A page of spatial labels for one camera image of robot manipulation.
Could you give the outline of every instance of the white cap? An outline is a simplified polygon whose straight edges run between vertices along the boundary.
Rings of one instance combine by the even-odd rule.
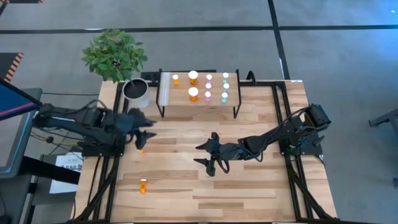
[[[188,94],[189,94],[190,96],[197,96],[198,93],[199,93],[199,90],[198,90],[197,88],[195,88],[195,87],[191,87],[191,88],[189,88],[189,90],[188,90]]]
[[[197,71],[191,71],[188,73],[188,76],[192,79],[198,78],[198,72]]]

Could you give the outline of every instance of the wooden table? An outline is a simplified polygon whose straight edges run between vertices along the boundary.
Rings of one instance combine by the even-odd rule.
[[[286,81],[292,111],[308,105],[302,82]],[[104,82],[99,98],[113,107],[116,85]],[[112,222],[270,222],[295,220],[284,158],[277,143],[264,153],[264,161],[230,162],[224,174],[217,167],[215,177],[194,158],[209,158],[195,146],[204,143],[212,131],[220,142],[260,135],[277,126],[274,100],[269,87],[241,87],[242,105],[234,119],[228,107],[170,107],[162,119],[155,105],[156,88],[150,88],[151,104],[143,109],[158,123],[150,128],[157,136],[148,140],[140,154],[133,144],[126,146],[120,160],[114,195]],[[335,208],[325,168],[314,156],[302,156],[309,191],[330,215]],[[86,207],[97,158],[84,161],[76,193],[76,214]],[[147,179],[147,193],[140,194],[139,180]],[[303,197],[297,189],[301,214]],[[107,195],[100,218],[104,217]]]
[[[210,81],[210,102],[205,101],[205,92],[208,91],[208,89],[206,89],[207,74],[210,74],[213,77]],[[174,85],[174,80],[172,78],[173,75],[178,75],[179,85]],[[235,111],[239,111],[239,107],[241,105],[238,73],[229,73],[229,77],[227,79],[229,90],[226,103],[221,102],[221,94],[224,92],[223,73],[199,72],[198,84],[196,85],[190,84],[188,72],[162,72],[160,77],[157,103],[162,117],[164,117],[166,106],[183,106],[186,107],[186,110],[194,109],[189,108],[190,106],[229,106],[233,107],[234,117],[238,115],[238,112],[235,113]],[[199,90],[197,101],[191,101],[189,99],[188,90],[191,87],[196,87]]]

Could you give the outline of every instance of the green leaves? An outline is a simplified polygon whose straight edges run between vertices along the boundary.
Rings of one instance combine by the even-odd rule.
[[[99,64],[98,68],[101,69],[102,71],[108,71],[109,68],[106,64]]]
[[[117,71],[117,77],[118,77],[119,81],[124,80],[123,74],[119,70]]]
[[[132,71],[140,72],[148,57],[144,49],[136,48],[142,42],[135,43],[134,38],[118,29],[106,30],[90,41],[89,47],[82,50],[82,61],[89,66],[90,72],[102,76],[103,80],[121,82],[131,79]]]

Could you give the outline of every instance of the potted plant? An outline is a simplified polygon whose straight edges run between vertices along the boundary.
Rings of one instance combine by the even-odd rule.
[[[140,45],[142,42],[135,42],[124,31],[107,30],[90,41],[90,46],[83,50],[82,58],[90,72],[101,75],[104,81],[116,83],[129,80],[124,84],[122,93],[136,108],[144,108],[150,102],[148,84],[137,76],[148,60],[144,49],[137,48]]]

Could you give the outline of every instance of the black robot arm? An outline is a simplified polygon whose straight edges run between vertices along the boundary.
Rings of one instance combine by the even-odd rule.
[[[301,114],[304,114],[305,121],[301,120]],[[311,139],[313,139],[312,135],[316,135],[317,132],[323,131],[329,124],[330,120],[322,107],[320,105],[310,105],[294,112],[278,127],[260,136],[248,136],[238,139],[237,144],[220,144],[220,137],[218,134],[212,133],[211,139],[197,147],[197,149],[209,152],[211,155],[210,160],[194,160],[205,165],[207,174],[213,177],[215,175],[215,161],[218,162],[225,173],[228,173],[228,161],[256,159],[261,162],[263,158],[262,154],[267,146],[281,140],[288,141],[289,146],[293,148],[304,147],[308,144],[307,137],[311,136]],[[316,138],[315,141],[319,144],[321,140],[322,138]]]
[[[83,136],[78,142],[83,148],[83,156],[119,156],[118,144],[124,144],[126,135],[136,137],[137,149],[142,149],[147,139],[154,133],[141,132],[139,128],[151,127],[155,121],[149,120],[139,109],[130,109],[128,114],[113,113],[107,108],[86,106],[75,110],[44,104],[36,112],[33,120],[36,128],[65,129]]]

